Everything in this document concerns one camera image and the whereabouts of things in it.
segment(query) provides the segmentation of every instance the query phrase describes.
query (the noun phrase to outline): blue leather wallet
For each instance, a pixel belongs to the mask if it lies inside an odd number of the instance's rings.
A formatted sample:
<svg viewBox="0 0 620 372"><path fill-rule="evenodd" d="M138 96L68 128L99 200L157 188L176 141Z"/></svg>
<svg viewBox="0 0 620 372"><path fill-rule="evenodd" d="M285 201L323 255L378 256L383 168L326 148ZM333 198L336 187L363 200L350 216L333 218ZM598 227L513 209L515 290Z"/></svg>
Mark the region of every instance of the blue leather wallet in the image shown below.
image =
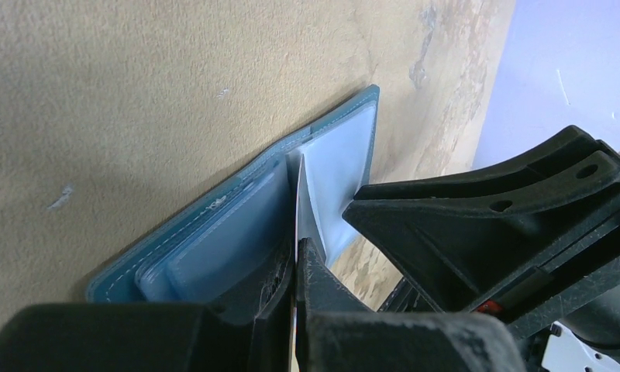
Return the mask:
<svg viewBox="0 0 620 372"><path fill-rule="evenodd" d="M342 213L369 181L378 97L371 85L276 142L105 268L87 299L208 303L304 237L332 265L357 236Z"/></svg>

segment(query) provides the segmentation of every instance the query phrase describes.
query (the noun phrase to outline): white paint chip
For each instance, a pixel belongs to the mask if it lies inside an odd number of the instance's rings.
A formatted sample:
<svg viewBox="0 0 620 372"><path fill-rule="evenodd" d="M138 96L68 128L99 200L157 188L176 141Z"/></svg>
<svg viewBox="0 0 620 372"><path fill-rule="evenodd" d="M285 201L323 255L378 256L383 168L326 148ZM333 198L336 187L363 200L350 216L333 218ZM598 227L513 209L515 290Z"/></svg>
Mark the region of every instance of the white paint chip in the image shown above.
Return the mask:
<svg viewBox="0 0 620 372"><path fill-rule="evenodd" d="M568 99L568 94L566 94L566 89L563 87L563 79L561 78L561 70L556 69L556 75L559 77L559 86L561 87L561 93L563 93L563 97L566 99L566 104L570 106L570 99Z"/></svg>
<svg viewBox="0 0 620 372"><path fill-rule="evenodd" d="M47 211L54 211L64 206L64 204L68 203L68 199L71 198L73 194L73 184L67 184L66 187L61 191L61 196L50 206L46 208Z"/></svg>
<svg viewBox="0 0 620 372"><path fill-rule="evenodd" d="M230 89L228 88L223 88L217 95L216 98L218 99L224 99L224 97L230 93Z"/></svg>

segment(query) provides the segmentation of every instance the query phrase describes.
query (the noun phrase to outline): black cylindrical part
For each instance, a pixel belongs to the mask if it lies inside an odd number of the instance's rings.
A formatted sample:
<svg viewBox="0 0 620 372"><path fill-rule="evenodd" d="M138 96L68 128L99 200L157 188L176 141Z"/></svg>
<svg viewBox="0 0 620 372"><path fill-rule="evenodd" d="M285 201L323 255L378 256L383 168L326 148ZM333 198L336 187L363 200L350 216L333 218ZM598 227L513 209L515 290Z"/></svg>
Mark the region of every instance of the black cylindrical part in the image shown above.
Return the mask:
<svg viewBox="0 0 620 372"><path fill-rule="evenodd" d="M620 285L560 321L583 343L620 363Z"/></svg>

